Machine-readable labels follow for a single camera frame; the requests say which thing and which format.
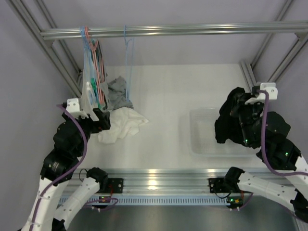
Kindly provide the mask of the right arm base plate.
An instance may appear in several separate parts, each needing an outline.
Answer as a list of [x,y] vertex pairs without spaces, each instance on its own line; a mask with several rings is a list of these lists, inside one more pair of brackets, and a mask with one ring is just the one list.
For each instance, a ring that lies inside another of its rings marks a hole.
[[229,186],[224,178],[209,178],[208,186],[211,193],[237,193],[235,188]]

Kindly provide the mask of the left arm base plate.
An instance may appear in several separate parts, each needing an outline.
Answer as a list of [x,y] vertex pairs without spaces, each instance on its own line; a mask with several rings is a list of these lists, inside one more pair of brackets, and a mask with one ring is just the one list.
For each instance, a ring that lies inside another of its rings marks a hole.
[[120,194],[123,192],[124,179],[123,178],[109,178],[100,183],[98,193],[104,194]]

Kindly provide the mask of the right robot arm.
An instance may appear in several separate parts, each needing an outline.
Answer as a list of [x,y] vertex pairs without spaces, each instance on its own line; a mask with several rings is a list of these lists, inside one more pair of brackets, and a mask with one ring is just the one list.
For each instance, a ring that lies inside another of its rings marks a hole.
[[261,195],[288,209],[296,218],[308,221],[308,164],[300,150],[287,139],[290,125],[276,112],[268,111],[270,94],[232,92],[220,110],[228,116],[228,139],[234,138],[246,147],[260,148],[257,157],[268,170],[286,178],[284,186],[258,178],[248,171],[231,167],[224,186],[230,193],[249,192]]

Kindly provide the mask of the black tank top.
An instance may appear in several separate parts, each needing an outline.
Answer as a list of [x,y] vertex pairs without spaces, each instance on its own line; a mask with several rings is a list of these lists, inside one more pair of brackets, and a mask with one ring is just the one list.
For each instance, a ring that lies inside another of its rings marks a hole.
[[224,144],[231,140],[236,144],[245,146],[239,118],[232,117],[230,112],[237,94],[245,93],[244,88],[236,87],[227,96],[226,101],[219,110],[219,117],[215,121],[215,139],[217,143]]

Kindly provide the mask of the light blue wire hanger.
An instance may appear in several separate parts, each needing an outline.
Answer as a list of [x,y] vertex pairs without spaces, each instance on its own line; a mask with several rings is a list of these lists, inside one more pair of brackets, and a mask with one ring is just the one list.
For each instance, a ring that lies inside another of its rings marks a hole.
[[134,45],[135,38],[128,38],[128,27],[124,26],[125,41],[125,78],[126,78],[126,101],[130,101],[132,69],[134,62]]

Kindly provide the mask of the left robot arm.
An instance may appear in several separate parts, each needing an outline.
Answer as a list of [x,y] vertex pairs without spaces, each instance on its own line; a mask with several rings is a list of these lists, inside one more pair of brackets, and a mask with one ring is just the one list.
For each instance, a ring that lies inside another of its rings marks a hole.
[[63,111],[63,122],[53,137],[54,148],[46,156],[40,172],[38,193],[32,211],[21,228],[23,231],[65,231],[76,214],[97,192],[108,189],[108,174],[94,167],[75,192],[59,206],[64,189],[69,184],[74,171],[84,160],[87,144],[91,134],[109,130],[110,113],[95,108],[98,117],[92,120],[90,115],[74,118],[66,108]]

